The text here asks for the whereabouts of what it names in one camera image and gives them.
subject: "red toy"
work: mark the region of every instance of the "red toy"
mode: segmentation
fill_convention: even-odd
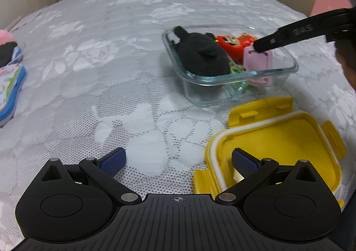
[[[253,37],[247,33],[236,37],[234,35],[217,36],[216,42],[227,52],[227,54],[237,64],[243,64],[243,49],[250,46],[257,37]]]

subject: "pink object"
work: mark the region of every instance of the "pink object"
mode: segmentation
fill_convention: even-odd
[[[243,50],[243,68],[246,72],[268,70],[272,68],[272,51],[258,53],[253,46],[247,46]],[[270,86],[271,77],[258,77],[249,80],[251,86]]]
[[[10,32],[0,30],[0,45],[13,41],[15,41],[15,39]]]
[[[340,8],[352,8],[352,5],[347,0],[315,0],[310,16]]]

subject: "yellow container lid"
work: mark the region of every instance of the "yellow container lid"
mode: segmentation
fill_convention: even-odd
[[[231,162],[233,150],[241,148],[260,160],[269,157],[280,165],[309,160],[335,194],[341,184],[338,160],[346,155],[344,143],[330,121],[320,126],[310,114],[293,112],[292,106],[292,98],[280,97],[232,109],[229,128],[216,134],[206,147],[208,169],[194,172],[195,193],[211,193],[215,198],[242,180]]]

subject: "pink plastic clip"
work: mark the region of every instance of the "pink plastic clip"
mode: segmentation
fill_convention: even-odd
[[[258,53],[253,45],[247,46],[243,50],[243,68],[246,72],[268,70],[272,68],[272,51]],[[272,77],[258,77],[249,80],[251,86],[270,86]]]

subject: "white lace tablecloth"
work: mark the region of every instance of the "white lace tablecloth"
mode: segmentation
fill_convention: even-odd
[[[134,191],[190,193],[204,168],[204,148],[226,127],[230,109],[259,99],[198,108],[183,96],[161,41],[167,28],[244,24],[272,33],[304,18],[275,0],[64,0],[14,31],[28,77],[15,116],[0,130],[0,250],[22,240],[15,206],[43,164],[100,157],[121,146],[127,166],[117,179]],[[356,99],[315,38],[289,46],[300,70],[272,95],[331,120],[346,143],[337,194],[355,189]]]

